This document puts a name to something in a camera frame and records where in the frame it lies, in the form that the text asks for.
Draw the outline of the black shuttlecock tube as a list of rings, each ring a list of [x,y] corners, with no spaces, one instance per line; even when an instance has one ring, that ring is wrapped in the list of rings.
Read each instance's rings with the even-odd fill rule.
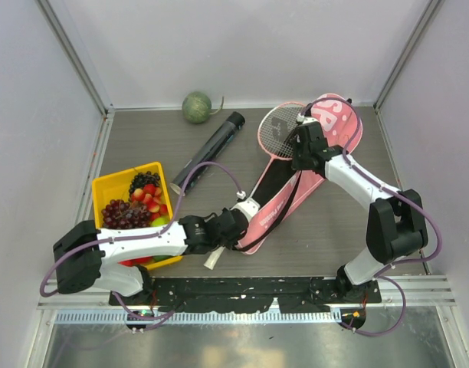
[[[198,152],[185,164],[179,174],[170,183],[170,188],[177,195],[182,186],[187,183],[184,194],[186,195],[207,170],[203,166],[195,171],[190,179],[187,179],[190,171],[200,163],[214,162],[222,150],[234,139],[237,132],[244,126],[245,118],[239,112],[233,112],[227,120],[212,134]]]

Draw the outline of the pink racket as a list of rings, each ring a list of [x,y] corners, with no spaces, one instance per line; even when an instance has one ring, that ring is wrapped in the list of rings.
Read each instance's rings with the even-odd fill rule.
[[[270,156],[270,159],[282,159],[283,155],[286,154],[287,159],[289,161],[292,160],[290,136],[297,127],[297,114],[302,108],[303,104],[301,103],[286,102],[270,110],[262,119],[257,130],[257,139],[260,147]],[[224,209],[219,216],[209,220],[208,224],[213,227],[215,234],[218,236],[218,220],[229,219],[242,220],[246,218],[237,209]],[[204,266],[208,269],[213,269],[225,249],[219,246],[216,251],[209,255]]]

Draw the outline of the pink racket bag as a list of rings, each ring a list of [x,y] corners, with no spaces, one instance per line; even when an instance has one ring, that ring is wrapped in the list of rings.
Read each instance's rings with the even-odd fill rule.
[[[351,137],[357,127],[356,115],[338,94],[323,94],[318,100],[310,112],[322,123],[328,144],[348,144],[351,153],[362,138],[361,130],[355,138]],[[249,222],[247,233],[239,240],[236,249],[246,255],[254,254],[270,232],[324,182],[325,179],[314,172],[293,171],[286,154],[282,159],[270,159],[249,195],[260,205],[260,210]]]

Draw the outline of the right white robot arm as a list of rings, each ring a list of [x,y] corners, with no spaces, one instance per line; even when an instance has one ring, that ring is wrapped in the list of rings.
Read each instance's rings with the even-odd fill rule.
[[[307,118],[290,135],[292,168],[337,184],[368,211],[366,246],[336,275],[337,296],[353,302],[376,274],[428,243],[421,196],[378,181],[341,146],[330,146],[317,120]]]

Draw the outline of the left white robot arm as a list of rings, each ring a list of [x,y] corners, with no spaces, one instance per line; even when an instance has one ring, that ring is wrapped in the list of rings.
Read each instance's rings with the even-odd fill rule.
[[[96,229],[92,221],[76,225],[54,247],[57,292],[74,294],[88,288],[114,291],[134,304],[153,295],[147,270],[122,263],[153,256],[204,255],[238,243],[248,220],[237,209],[223,209],[209,219],[186,216],[166,226],[128,230]]]

